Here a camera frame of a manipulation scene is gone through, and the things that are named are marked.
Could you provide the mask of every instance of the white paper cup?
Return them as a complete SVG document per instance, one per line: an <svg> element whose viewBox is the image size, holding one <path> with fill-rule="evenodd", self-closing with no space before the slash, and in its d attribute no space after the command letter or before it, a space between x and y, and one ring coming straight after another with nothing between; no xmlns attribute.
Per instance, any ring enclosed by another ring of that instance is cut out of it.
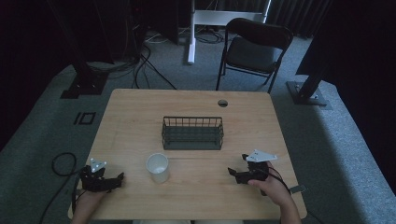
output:
<svg viewBox="0 0 396 224"><path fill-rule="evenodd" d="M148 157L146 167L154 182L161 184L169 178L168 164L168 158L162 153L155 153Z"/></svg>

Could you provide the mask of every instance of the hand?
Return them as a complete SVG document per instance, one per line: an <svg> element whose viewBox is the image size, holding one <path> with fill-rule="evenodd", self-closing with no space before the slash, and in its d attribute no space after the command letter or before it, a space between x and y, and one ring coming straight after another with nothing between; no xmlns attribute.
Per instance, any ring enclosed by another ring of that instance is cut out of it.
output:
<svg viewBox="0 0 396 224"><path fill-rule="evenodd" d="M270 174L277 176L277 173L271 169L274 168L271 162L268 161L267 164L268 167L270 167ZM280 221L282 224L301 223L300 215L294 200L291 198L289 191L279 180L268 175L265 181L249 180L247 183L264 191L273 203L279 205L281 214Z"/></svg>
<svg viewBox="0 0 396 224"><path fill-rule="evenodd" d="M88 223L91 215L99 206L102 199L105 197L106 192L91 192L85 191L78 198L76 204L76 211L72 218L72 224L85 224Z"/></svg>
<svg viewBox="0 0 396 224"><path fill-rule="evenodd" d="M270 167L270 174L277 176L278 174L273 170L274 166L271 164L271 162L268 161L267 164L268 167ZM285 186L279 180L273 178L270 175L268 175L265 181L249 180L247 183L264 191L265 194L270 197L273 203L279 206L292 201L292 198Z"/></svg>

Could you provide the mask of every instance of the black wire basket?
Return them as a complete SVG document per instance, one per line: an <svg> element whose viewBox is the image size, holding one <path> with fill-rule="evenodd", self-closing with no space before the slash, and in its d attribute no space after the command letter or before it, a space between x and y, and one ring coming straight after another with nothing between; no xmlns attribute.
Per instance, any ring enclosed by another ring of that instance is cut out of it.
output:
<svg viewBox="0 0 396 224"><path fill-rule="evenodd" d="M163 117L163 149L220 150L221 117Z"/></svg>

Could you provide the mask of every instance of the gray carpet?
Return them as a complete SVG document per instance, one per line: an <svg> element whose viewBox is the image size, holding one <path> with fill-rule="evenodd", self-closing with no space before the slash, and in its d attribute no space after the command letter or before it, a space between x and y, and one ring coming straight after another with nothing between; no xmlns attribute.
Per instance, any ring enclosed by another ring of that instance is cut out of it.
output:
<svg viewBox="0 0 396 224"><path fill-rule="evenodd" d="M336 88L321 82L319 90L332 109L295 105L287 81L305 81L295 76L310 40L295 37L285 55L271 93L290 157L300 184L308 187L304 201L310 214L303 223L395 223L396 198L381 175ZM179 46L152 39L149 61L179 90L215 89L222 44L197 42L195 64L188 65L188 42ZM107 66L93 63L95 66ZM131 88L132 70L112 73L102 95L60 99L75 76L66 67L48 85L34 109L0 153L0 223L39 223L40 217L65 181L51 170L54 157L63 152L77 156L77 167L87 160L90 148L112 90ZM261 79L231 72L222 79L221 91L266 91ZM172 89L148 65L137 77L141 89ZM75 124L78 113L95 113L92 124ZM56 162L59 172L68 173L72 158ZM72 177L55 198L43 223L68 223ZM130 223L93 221L92 223ZM246 221L246 223L278 223Z"/></svg>

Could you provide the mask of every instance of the wooden table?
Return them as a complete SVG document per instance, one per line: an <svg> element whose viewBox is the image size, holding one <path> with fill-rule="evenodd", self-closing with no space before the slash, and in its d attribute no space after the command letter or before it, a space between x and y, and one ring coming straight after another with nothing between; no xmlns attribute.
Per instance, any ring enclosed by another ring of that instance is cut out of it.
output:
<svg viewBox="0 0 396 224"><path fill-rule="evenodd" d="M222 117L221 150L164 150L163 116ZM278 219L268 197L228 174L228 167L247 171L242 154L254 149L276 154L275 168L289 187L298 185L268 93L114 90L88 159L107 161L105 177L124 172L125 179L93 219ZM169 159L170 177L162 184L146 170L156 152ZM301 193L293 198L305 217Z"/></svg>

